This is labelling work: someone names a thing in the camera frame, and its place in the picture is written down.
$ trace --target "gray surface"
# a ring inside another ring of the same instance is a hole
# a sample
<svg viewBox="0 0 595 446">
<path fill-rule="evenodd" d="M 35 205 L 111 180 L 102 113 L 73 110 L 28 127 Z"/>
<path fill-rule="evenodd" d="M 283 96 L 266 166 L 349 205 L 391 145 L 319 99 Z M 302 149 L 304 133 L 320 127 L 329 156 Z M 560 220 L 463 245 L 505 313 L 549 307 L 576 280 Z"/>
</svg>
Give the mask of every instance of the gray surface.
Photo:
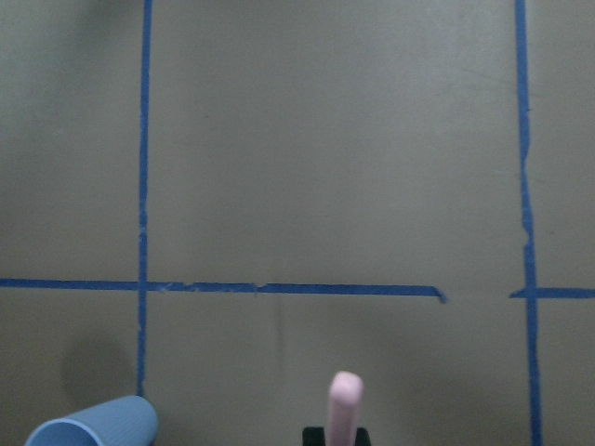
<svg viewBox="0 0 595 446">
<path fill-rule="evenodd" d="M 539 281 L 593 286 L 595 4 L 529 3 Z M 0 6 L 0 276 L 135 280 L 141 2 Z M 436 285 L 151 294 L 160 445 L 299 444 L 333 373 L 377 446 L 527 445 L 512 2 L 157 2 L 150 279 Z M 543 302 L 546 444 L 590 444 L 593 304 Z M 0 443 L 134 392 L 134 293 L 0 290 Z"/>
</svg>

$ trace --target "blue tape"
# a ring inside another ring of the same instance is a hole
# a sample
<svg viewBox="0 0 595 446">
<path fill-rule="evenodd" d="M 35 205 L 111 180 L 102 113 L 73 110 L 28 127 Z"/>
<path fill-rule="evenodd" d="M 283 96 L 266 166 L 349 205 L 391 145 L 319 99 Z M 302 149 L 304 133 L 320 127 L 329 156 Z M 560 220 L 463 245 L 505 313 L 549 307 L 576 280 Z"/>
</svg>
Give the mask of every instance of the blue tape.
<svg viewBox="0 0 595 446">
<path fill-rule="evenodd" d="M 522 227 L 527 234 L 523 249 L 526 292 L 527 360 L 529 365 L 529 400 L 531 405 L 531 444 L 542 445 L 541 386 L 537 357 L 538 307 L 537 267 L 533 211 L 527 175 L 527 158 L 531 146 L 529 125 L 529 77 L 527 58 L 527 20 L 524 0 L 515 0 L 517 47 L 517 100 L 519 113 L 519 149 L 521 155 Z"/>
<path fill-rule="evenodd" d="M 537 288 L 537 297 L 540 299 L 592 299 L 595 298 L 593 288 Z M 527 290 L 515 291 L 510 297 L 527 297 Z"/>
<path fill-rule="evenodd" d="M 140 67 L 140 143 L 139 143 L 139 345 L 137 356 L 137 394 L 144 395 L 147 349 L 147 195 L 149 184 L 149 95 L 151 68 L 152 0 L 145 0 L 142 20 L 142 59 Z"/>
<path fill-rule="evenodd" d="M 119 281 L 51 281 L 37 279 L 0 279 L 0 288 L 41 288 L 55 290 L 138 291 L 138 282 Z M 427 285 L 350 285 L 316 283 L 223 283 L 223 282 L 146 282 L 154 292 L 263 293 L 279 295 L 401 295 L 438 297 L 447 302 L 444 293 Z"/>
</svg>

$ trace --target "cup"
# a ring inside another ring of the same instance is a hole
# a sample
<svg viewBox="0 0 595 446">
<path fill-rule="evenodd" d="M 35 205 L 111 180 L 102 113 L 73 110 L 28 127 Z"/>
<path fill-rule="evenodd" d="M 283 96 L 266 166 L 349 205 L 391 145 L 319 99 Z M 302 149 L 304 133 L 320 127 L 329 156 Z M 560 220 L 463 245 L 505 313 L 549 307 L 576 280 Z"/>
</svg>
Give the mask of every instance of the cup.
<svg viewBox="0 0 595 446">
<path fill-rule="evenodd" d="M 123 397 L 47 421 L 25 446 L 149 446 L 157 413 L 141 397 Z"/>
</svg>

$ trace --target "pink marker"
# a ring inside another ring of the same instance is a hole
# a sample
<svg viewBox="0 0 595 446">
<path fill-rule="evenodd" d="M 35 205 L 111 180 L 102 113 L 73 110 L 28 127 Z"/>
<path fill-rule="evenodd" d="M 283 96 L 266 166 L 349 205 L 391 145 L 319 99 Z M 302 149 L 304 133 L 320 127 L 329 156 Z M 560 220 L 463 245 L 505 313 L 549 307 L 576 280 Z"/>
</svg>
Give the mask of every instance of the pink marker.
<svg viewBox="0 0 595 446">
<path fill-rule="evenodd" d="M 357 374 L 339 372 L 328 392 L 325 446 L 354 446 L 364 382 Z"/>
</svg>

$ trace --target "horizontal blue tape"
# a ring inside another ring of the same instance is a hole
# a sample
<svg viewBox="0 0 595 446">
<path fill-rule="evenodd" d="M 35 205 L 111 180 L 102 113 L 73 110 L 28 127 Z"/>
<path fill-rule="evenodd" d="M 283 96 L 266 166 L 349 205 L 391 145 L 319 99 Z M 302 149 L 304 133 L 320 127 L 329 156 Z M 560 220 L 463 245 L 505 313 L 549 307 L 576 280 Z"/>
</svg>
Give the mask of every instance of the horizontal blue tape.
<svg viewBox="0 0 595 446">
<path fill-rule="evenodd" d="M 39 279 L 0 279 L 0 288 L 45 288 L 58 290 L 137 291 L 138 282 L 119 281 L 51 281 Z M 426 285 L 346 285 L 307 283 L 220 283 L 220 282 L 147 282 L 147 291 L 202 293 L 269 293 L 289 295 L 410 295 L 446 296 L 435 286 Z"/>
<path fill-rule="evenodd" d="M 540 299 L 591 299 L 595 298 L 595 289 L 592 288 L 537 288 L 537 297 Z M 526 298 L 525 289 L 515 291 L 510 297 Z"/>
</svg>

